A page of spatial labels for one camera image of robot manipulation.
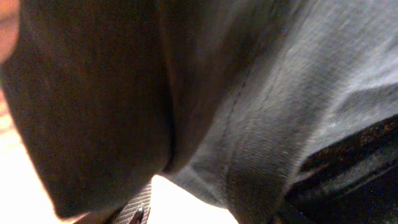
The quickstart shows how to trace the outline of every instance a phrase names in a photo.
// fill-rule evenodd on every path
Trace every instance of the dark clothing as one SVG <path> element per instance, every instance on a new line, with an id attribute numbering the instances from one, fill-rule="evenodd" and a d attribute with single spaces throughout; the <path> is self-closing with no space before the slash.
<path id="1" fill-rule="evenodd" d="M 299 172 L 308 158 L 398 114 L 398 1 L 85 2 L 22 3 L 3 67 L 61 216 L 125 202 L 161 172 L 265 223 L 327 166 Z M 368 172 L 342 170 L 319 197 L 392 169 L 397 135 L 386 138 L 351 154 Z"/>

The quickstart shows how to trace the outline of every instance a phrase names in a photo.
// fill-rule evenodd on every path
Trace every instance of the floor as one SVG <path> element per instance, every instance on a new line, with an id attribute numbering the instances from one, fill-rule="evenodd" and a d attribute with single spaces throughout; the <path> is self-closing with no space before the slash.
<path id="1" fill-rule="evenodd" d="M 14 129 L 0 92 L 0 213 L 1 223 L 73 223 L 59 220 L 51 201 Z M 167 179 L 152 179 L 149 224 L 236 224 L 229 211 L 198 200 Z"/>

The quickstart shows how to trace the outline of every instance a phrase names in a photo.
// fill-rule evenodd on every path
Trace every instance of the gray cloth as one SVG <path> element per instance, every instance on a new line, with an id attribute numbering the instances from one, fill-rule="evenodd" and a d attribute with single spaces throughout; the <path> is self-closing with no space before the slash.
<path id="1" fill-rule="evenodd" d="M 398 114 L 395 0 L 22 9 L 4 89 L 64 217 L 120 204 L 163 169 L 238 222 L 265 223 L 305 158 Z"/>
<path id="2" fill-rule="evenodd" d="M 198 25 L 210 27 L 197 37 L 197 42 L 208 42 L 189 54 L 194 62 L 208 63 L 197 66 L 220 63 L 225 54 L 244 61 L 247 54 L 256 57 L 245 62 L 238 75 L 219 71 L 235 60 L 203 72 L 208 79 L 217 75 L 241 79 L 223 95 L 189 164 L 169 177 L 200 199 L 229 208 L 241 223 L 264 223 L 271 210 L 264 205 L 272 201 L 274 206 L 283 196 L 308 155 L 398 113 L 397 1 L 273 4 L 282 15 L 262 16 L 277 17 L 272 22 L 284 20 L 281 27 L 271 26 L 274 30 L 259 22 L 256 14 L 241 17 L 247 8 L 234 4 L 220 6 L 225 15 L 216 4 L 201 12 L 204 21 L 211 12 L 217 16 Z M 191 19 L 187 18 L 176 27 L 184 27 Z M 237 32 L 244 35 L 238 41 L 233 39 Z M 217 48 L 245 46 L 250 37 L 255 41 L 244 49 L 249 53 Z M 207 89 L 207 84 L 197 88 Z M 280 182 L 275 183 L 275 175 Z"/>

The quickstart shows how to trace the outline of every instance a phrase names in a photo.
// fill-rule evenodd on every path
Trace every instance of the black fabric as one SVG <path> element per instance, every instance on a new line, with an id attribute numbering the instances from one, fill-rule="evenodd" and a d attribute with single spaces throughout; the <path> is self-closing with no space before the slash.
<path id="1" fill-rule="evenodd" d="M 316 224 L 285 200 L 279 205 L 277 214 L 286 224 Z"/>
<path id="2" fill-rule="evenodd" d="M 159 172 L 266 223 L 306 158 L 398 114 L 395 0 L 21 5 L 4 91 L 63 217 Z"/>
<path id="3" fill-rule="evenodd" d="M 318 202 L 316 206 L 301 206 L 302 212 L 317 223 L 325 224 L 397 223 L 397 175 L 398 168 L 395 166 L 350 194 L 332 201 Z"/>
<path id="4" fill-rule="evenodd" d="M 356 160 L 344 162 L 325 170 L 294 186 L 288 199 L 296 206 L 318 208 L 319 204 L 335 200 L 369 181 L 382 176 L 398 165 L 398 129 L 381 139 L 356 150 Z"/>

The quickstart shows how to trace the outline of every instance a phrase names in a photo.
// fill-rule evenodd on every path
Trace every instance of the skin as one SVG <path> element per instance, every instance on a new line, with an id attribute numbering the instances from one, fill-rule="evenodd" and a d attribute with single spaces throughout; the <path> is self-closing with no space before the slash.
<path id="1" fill-rule="evenodd" d="M 0 1 L 0 64 L 15 49 L 19 33 L 19 1 Z"/>

